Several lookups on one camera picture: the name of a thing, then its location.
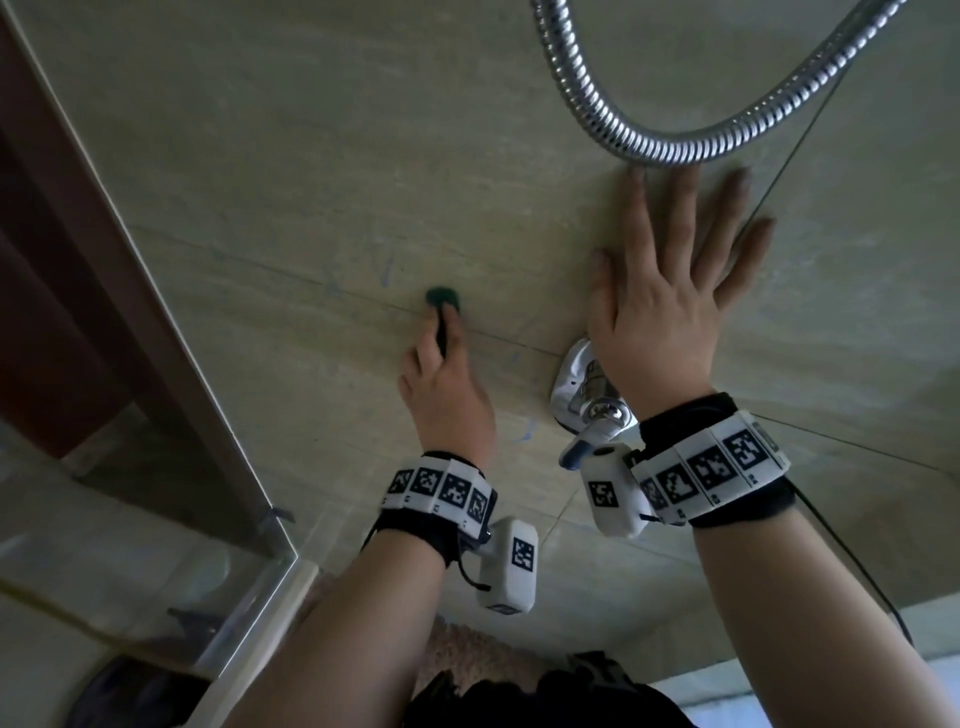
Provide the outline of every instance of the chrome hose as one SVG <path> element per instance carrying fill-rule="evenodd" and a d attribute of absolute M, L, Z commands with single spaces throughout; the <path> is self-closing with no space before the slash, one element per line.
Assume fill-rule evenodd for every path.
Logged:
<path fill-rule="evenodd" d="M 532 0 L 531 4 L 557 87 L 580 126 L 617 157 L 668 167 L 716 159 L 769 132 L 829 84 L 906 1 L 860 0 L 772 91 L 719 124 L 681 133 L 641 127 L 610 101 L 584 59 L 568 0 Z"/>

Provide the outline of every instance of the black cable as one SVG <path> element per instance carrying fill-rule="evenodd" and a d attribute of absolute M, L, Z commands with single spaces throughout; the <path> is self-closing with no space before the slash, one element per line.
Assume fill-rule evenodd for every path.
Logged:
<path fill-rule="evenodd" d="M 464 542 L 463 542 L 463 539 L 458 539 L 458 543 L 459 543 L 459 546 L 460 546 L 460 547 L 458 548 L 458 550 L 460 551 L 460 555 L 457 556 L 457 566 L 460 567 L 460 575 L 464 577 L 464 581 L 466 581 L 471 587 L 473 587 L 473 588 L 474 588 L 475 590 L 477 590 L 478 592 L 488 592 L 488 591 L 491 589 L 490 584 L 478 584 L 477 582 L 473 581 L 473 579 L 471 579 L 469 576 L 467 576 L 467 570 L 464 569 Z"/>
<path fill-rule="evenodd" d="M 790 486 L 791 490 L 793 490 L 793 492 L 794 492 L 795 494 L 797 494 L 797 497 L 804 502 L 804 505 L 810 510 L 810 513 L 812 513 L 814 516 L 817 517 L 817 521 L 820 522 L 820 525 L 827 531 L 827 533 L 830 535 L 830 537 L 831 537 L 841 548 L 843 548 L 844 552 L 845 552 L 848 556 L 850 556 L 851 560 L 856 564 L 856 567 L 857 567 L 858 569 L 860 569 L 860 573 L 863 574 L 863 578 L 865 578 L 865 579 L 867 580 L 867 583 L 870 584 L 870 586 L 873 588 L 874 592 L 876 592 L 876 595 L 880 597 L 880 600 L 881 600 L 884 604 L 886 604 L 887 609 L 890 610 L 890 613 L 894 616 L 894 619 L 897 621 L 897 624 L 900 626 L 900 631 L 903 633 L 903 636 L 906 638 L 906 640 L 910 643 L 910 646 L 912 647 L 912 646 L 913 646 L 913 637 L 910 635 L 910 630 L 907 629 L 907 627 L 906 627 L 906 622 L 903 621 L 903 617 L 900 616 L 900 612 L 898 611 L 897 607 L 895 607 L 895 606 L 893 605 L 893 602 L 890 601 L 889 598 L 887 598 L 887 595 L 883 593 L 883 590 L 880 589 L 880 587 L 879 587 L 879 586 L 877 585 L 877 583 L 874 581 L 874 578 L 870 575 L 870 572 L 867 571 L 867 568 L 864 567 L 863 564 L 860 563 L 860 560 L 859 560 L 858 558 L 856 558 L 856 556 L 853 555 L 853 552 L 850 550 L 850 547 L 843 543 L 843 539 L 841 539 L 841 538 L 837 535 L 837 532 L 834 531 L 834 530 L 830 527 L 830 524 L 827 523 L 827 519 L 825 519 L 825 518 L 821 515 L 820 511 L 818 511 L 818 510 L 816 509 L 816 507 L 813 505 L 813 503 L 810 502 L 810 499 L 809 499 L 807 496 L 804 495 L 804 493 L 800 490 L 800 488 L 797 487 L 796 483 L 794 483 L 792 480 L 790 480 L 790 479 L 787 478 L 787 477 L 785 477 L 784 480 L 786 480 L 786 482 L 787 482 L 787 484 Z"/>

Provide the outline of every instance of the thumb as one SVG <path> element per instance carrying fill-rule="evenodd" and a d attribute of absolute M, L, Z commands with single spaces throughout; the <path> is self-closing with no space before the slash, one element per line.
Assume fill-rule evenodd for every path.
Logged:
<path fill-rule="evenodd" d="M 593 251 L 590 265 L 592 275 L 587 329 L 593 339 L 613 329 L 616 320 L 616 283 L 613 280 L 613 261 L 607 251 Z"/>

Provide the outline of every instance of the person's right hand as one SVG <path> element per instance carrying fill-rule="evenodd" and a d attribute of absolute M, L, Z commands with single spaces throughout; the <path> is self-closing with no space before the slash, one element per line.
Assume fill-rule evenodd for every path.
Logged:
<path fill-rule="evenodd" d="M 693 260 L 698 180 L 699 167 L 675 173 L 666 240 L 658 252 L 643 170 L 630 170 L 622 295 L 610 254 L 594 253 L 590 342 L 607 378 L 641 422 L 715 391 L 710 368 L 722 315 L 750 287 L 773 235 L 773 220 L 753 224 L 723 276 L 750 190 L 749 173 L 738 170 L 727 178 Z"/>

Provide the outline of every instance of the brown door frame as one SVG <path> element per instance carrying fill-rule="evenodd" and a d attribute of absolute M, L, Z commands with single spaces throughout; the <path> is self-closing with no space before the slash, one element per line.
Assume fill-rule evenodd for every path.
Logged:
<path fill-rule="evenodd" d="M 0 12 L 0 134 L 275 555 L 294 549 L 15 21 Z"/>

